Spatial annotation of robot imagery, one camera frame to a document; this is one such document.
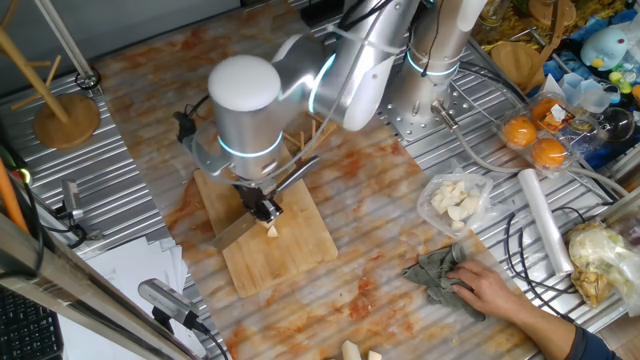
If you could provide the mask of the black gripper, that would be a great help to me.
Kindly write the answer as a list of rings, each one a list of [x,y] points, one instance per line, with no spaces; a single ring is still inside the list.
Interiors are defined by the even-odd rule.
[[[274,190],[263,190],[260,187],[235,185],[243,206],[256,218],[257,221],[267,223],[274,221],[282,214],[282,208],[274,200]]]

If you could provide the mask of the person's right hand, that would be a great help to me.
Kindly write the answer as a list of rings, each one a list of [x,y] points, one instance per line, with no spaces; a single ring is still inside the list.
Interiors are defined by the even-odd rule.
[[[466,284],[453,284],[451,289],[485,315],[511,321],[527,305],[527,301],[513,293],[496,271],[478,260],[458,264],[446,277]]]

